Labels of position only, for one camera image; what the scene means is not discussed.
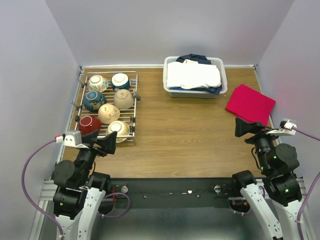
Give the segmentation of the red glossy bowl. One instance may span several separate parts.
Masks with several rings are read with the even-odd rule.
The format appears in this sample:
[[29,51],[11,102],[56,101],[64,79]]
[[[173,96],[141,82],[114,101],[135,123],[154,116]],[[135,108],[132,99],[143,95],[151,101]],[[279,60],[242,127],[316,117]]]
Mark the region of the red glossy bowl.
[[96,130],[100,130],[101,126],[100,120],[93,115],[83,116],[78,122],[78,130],[82,135],[87,135]]

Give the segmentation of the yellow dotted white bowl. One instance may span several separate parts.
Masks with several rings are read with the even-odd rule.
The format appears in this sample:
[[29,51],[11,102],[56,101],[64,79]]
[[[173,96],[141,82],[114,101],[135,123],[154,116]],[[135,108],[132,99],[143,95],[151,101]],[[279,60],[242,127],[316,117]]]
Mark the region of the yellow dotted white bowl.
[[109,124],[106,135],[109,135],[112,132],[117,132],[116,143],[122,143],[127,139],[126,136],[130,135],[130,127],[126,122],[116,120]]

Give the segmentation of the beige flower pattern bowl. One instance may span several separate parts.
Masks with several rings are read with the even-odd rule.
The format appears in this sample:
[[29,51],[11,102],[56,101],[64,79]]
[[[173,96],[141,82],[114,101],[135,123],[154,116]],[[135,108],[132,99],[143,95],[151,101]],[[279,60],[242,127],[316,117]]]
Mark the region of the beige flower pattern bowl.
[[103,104],[98,110],[98,119],[101,123],[109,125],[120,117],[120,110],[113,104]]

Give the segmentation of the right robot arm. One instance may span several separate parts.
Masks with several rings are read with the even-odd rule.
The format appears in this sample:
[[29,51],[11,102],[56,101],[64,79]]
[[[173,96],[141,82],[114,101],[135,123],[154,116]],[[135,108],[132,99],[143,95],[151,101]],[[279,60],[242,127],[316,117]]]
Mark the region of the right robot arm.
[[248,123],[235,119],[235,136],[253,136],[245,143],[254,145],[263,187],[275,207],[274,213],[261,195],[257,180],[249,170],[232,175],[230,191],[243,196],[258,219],[263,232],[271,240],[307,239],[308,232],[303,225],[303,196],[293,171],[299,167],[296,148],[274,140],[280,136],[293,136],[296,125],[283,120],[279,128],[272,129],[260,122]]

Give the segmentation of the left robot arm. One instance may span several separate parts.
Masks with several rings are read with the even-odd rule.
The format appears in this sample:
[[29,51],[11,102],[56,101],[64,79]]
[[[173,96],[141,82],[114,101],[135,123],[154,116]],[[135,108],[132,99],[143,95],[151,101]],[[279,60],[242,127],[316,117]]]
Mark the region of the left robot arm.
[[78,149],[74,161],[62,160],[53,171],[53,183],[57,186],[53,196],[53,214],[58,240],[90,238],[102,199],[111,192],[110,175],[93,172],[92,168],[97,156],[115,153],[117,134],[113,131],[99,138],[97,130],[86,135],[70,130],[55,138],[65,147]]

